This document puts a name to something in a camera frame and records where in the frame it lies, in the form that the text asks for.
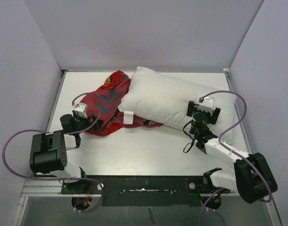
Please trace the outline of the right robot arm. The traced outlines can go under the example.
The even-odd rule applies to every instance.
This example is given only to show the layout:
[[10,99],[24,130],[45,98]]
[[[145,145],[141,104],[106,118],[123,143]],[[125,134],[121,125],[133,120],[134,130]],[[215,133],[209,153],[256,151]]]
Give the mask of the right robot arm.
[[196,104],[189,101],[186,115],[191,119],[185,126],[190,126],[186,135],[191,138],[190,147],[196,147],[204,154],[211,155],[228,165],[233,172],[224,172],[215,168],[204,173],[203,188],[214,192],[219,187],[237,192],[247,203],[272,197],[278,190],[278,184],[272,171],[261,153],[250,154],[228,145],[211,132],[208,125],[216,124],[220,108],[206,107],[207,101]]

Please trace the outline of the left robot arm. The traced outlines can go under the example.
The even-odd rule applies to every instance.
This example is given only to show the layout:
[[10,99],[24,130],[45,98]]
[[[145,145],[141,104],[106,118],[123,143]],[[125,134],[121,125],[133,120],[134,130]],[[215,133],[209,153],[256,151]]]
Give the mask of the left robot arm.
[[52,133],[40,133],[33,136],[30,168],[33,173],[56,176],[65,183],[72,184],[77,193],[89,188],[85,171],[69,162],[67,151],[81,146],[81,133],[99,131],[103,120],[99,115],[79,116],[76,112],[60,117],[62,129]]

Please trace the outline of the red printed pillowcase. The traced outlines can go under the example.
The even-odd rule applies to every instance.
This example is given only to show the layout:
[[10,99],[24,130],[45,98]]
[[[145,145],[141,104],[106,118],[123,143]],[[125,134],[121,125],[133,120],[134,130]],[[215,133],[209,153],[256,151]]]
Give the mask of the red printed pillowcase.
[[121,128],[133,129],[137,127],[155,128],[161,123],[145,120],[134,116],[132,125],[123,123],[123,113],[118,110],[122,98],[128,93],[131,79],[122,71],[116,71],[106,78],[104,84],[97,90],[87,94],[81,103],[88,106],[87,114],[95,114],[103,120],[100,131],[87,131],[92,135],[106,137]]

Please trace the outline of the white pillow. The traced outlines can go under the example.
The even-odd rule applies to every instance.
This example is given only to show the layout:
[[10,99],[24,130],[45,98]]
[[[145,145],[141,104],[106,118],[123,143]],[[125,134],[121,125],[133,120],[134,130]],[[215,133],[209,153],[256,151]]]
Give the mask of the white pillow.
[[223,73],[158,73],[139,66],[118,110],[182,129],[190,120],[189,101],[198,103],[208,93],[228,89]]

